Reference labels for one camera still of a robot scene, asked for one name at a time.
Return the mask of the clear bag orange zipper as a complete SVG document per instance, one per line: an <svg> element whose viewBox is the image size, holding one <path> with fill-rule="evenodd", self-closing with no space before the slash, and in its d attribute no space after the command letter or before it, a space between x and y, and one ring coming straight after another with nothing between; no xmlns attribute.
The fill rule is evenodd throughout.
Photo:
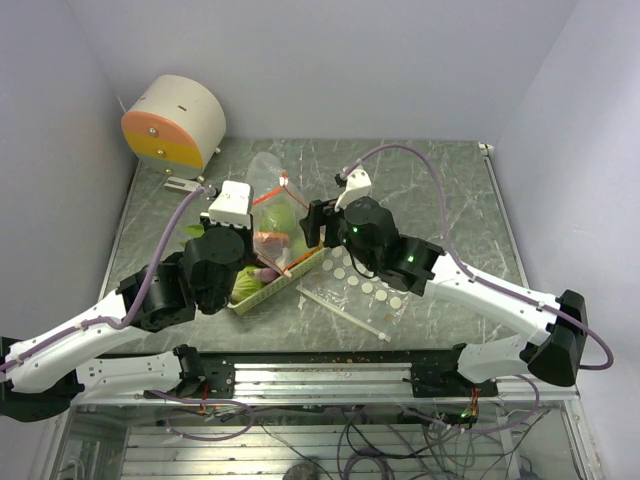
<svg viewBox="0 0 640 480"><path fill-rule="evenodd" d="M288 234L290 244L297 237L304 237L299 221L303 219L309 204L304 195L299 191L294 182L282 167L281 161L275 155L268 152L257 153L249 164L245 182L253 188L254 200L251 214L253 217L253 235L259 230L261 214L264 209L271 205L289 205L295 212L297 226L295 230ZM310 255L317 247L310 248ZM304 258L294 260L289 264L289 269L284 273L280 272L274 265L276 256L264 256L256 253L259 260L276 270L280 275L288 274L289 270Z"/></svg>

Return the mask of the red meat slab orange rind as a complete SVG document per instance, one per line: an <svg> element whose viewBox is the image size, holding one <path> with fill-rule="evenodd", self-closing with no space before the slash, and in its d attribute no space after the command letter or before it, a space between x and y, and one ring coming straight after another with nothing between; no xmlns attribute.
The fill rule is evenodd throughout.
<svg viewBox="0 0 640 480"><path fill-rule="evenodd" d="M278 256L290 243L290 236L282 232L257 231L253 235L256 253L264 256Z"/></svg>

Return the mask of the purple onion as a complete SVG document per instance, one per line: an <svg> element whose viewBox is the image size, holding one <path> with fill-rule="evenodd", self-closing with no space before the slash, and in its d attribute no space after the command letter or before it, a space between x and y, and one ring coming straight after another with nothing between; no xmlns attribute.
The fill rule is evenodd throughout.
<svg viewBox="0 0 640 480"><path fill-rule="evenodd" d="M250 272L252 277L261 283L270 284L271 282L277 280L280 277L280 274L271 268L256 268Z"/></svg>

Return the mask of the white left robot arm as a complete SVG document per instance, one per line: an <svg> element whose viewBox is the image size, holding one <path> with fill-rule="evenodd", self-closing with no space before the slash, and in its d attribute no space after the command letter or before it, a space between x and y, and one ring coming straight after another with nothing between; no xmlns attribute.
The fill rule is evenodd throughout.
<svg viewBox="0 0 640 480"><path fill-rule="evenodd" d="M255 258L247 228L213 226L156 258L95 306L30 340L1 340L1 413L22 423L115 395L189 398L209 380L196 348L109 358L115 347L226 307L238 273Z"/></svg>

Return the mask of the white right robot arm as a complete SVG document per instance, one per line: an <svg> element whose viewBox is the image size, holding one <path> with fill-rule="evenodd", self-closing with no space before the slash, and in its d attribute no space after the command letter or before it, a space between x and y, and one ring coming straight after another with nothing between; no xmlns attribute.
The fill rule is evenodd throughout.
<svg viewBox="0 0 640 480"><path fill-rule="evenodd" d="M370 197L344 209L315 200L299 224L308 246L345 248L395 290L460 304L514 331L506 339L452 347L452 364L440 373L448 393L463 395L475 384L526 373L557 387L575 385L586 343L582 295L529 291L459 265L442 247L400 233L392 213Z"/></svg>

